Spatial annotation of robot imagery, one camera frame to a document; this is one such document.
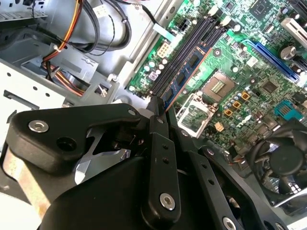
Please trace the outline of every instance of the black wire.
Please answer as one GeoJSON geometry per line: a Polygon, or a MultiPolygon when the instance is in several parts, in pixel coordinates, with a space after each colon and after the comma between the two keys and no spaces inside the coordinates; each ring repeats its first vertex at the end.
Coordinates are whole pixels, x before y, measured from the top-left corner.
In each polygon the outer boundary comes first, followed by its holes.
{"type": "Polygon", "coordinates": [[[112,25],[113,25],[113,37],[111,39],[111,42],[109,43],[109,46],[106,48],[106,50],[104,52],[102,52],[101,54],[92,54],[91,53],[91,55],[93,55],[93,56],[98,57],[98,56],[102,56],[103,54],[105,54],[109,50],[109,48],[111,47],[112,42],[114,41],[114,38],[115,38],[115,25],[114,25],[114,21],[113,21],[113,18],[111,17],[111,15],[109,15],[109,18],[111,19],[112,25]]]}

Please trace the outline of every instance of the green circuit board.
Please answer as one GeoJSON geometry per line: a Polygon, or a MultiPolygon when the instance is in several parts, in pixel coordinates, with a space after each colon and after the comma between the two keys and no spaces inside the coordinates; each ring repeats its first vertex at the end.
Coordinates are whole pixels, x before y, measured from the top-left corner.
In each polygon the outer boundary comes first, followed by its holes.
{"type": "MultiPolygon", "coordinates": [[[[200,0],[199,6],[195,6],[195,2],[197,1],[184,0],[167,28],[174,35],[182,35],[179,44],[172,47],[162,58],[158,53],[165,39],[161,37],[129,83],[128,89],[141,98],[149,97],[150,88],[154,84],[150,74],[158,69],[163,59],[171,60],[197,20],[213,6],[217,6],[221,12],[221,20],[228,16],[239,23],[241,29],[229,29],[218,40],[212,52],[177,97],[174,107],[178,120],[183,116],[184,108],[190,110],[182,124],[196,131],[207,119],[207,114],[194,106],[189,108],[188,105],[192,94],[202,92],[201,96],[198,94],[202,102],[215,104],[216,111],[198,138],[210,139],[225,150],[235,147],[241,155],[257,140],[264,138],[285,122],[285,118],[276,113],[276,107],[280,103],[287,101],[302,117],[306,116],[305,108],[293,100],[296,93],[305,94],[302,84],[298,86],[290,82],[267,59],[244,42],[246,39],[260,42],[277,58],[280,50],[291,44],[296,47],[297,55],[306,58],[306,50],[281,26],[281,21],[295,13],[295,9],[284,0],[200,0]],[[190,23],[187,29],[181,32],[178,25],[184,19],[190,23]],[[150,62],[155,65],[146,69],[150,62]],[[218,101],[204,89],[216,73],[226,76],[234,84],[218,101]]],[[[292,65],[290,60],[284,60],[283,63],[289,67],[292,65]]]]}

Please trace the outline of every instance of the blue pcie slot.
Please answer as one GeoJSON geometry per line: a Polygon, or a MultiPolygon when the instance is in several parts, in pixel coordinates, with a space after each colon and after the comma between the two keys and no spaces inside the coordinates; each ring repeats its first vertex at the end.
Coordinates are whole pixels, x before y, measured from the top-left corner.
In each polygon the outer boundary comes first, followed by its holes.
{"type": "Polygon", "coordinates": [[[253,47],[257,52],[264,56],[272,65],[274,65],[286,78],[291,81],[297,82],[300,76],[296,74],[292,69],[286,66],[282,61],[275,57],[263,44],[260,42],[253,43],[249,39],[243,41],[247,45],[253,47]]]}

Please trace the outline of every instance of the white connector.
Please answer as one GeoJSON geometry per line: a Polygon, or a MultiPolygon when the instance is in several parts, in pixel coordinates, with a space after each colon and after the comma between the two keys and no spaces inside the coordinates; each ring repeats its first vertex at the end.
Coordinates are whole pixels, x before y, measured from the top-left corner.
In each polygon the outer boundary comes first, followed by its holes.
{"type": "Polygon", "coordinates": [[[285,18],[281,25],[285,28],[305,49],[307,49],[307,32],[293,18],[285,18]]]}

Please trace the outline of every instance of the cooling fan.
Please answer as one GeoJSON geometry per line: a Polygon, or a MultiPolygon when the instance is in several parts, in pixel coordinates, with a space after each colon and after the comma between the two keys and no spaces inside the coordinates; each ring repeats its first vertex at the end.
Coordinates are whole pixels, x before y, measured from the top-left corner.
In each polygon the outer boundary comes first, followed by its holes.
{"type": "Polygon", "coordinates": [[[254,146],[246,158],[272,206],[297,194],[280,207],[287,215],[306,210],[307,127],[291,119],[254,146]]]}

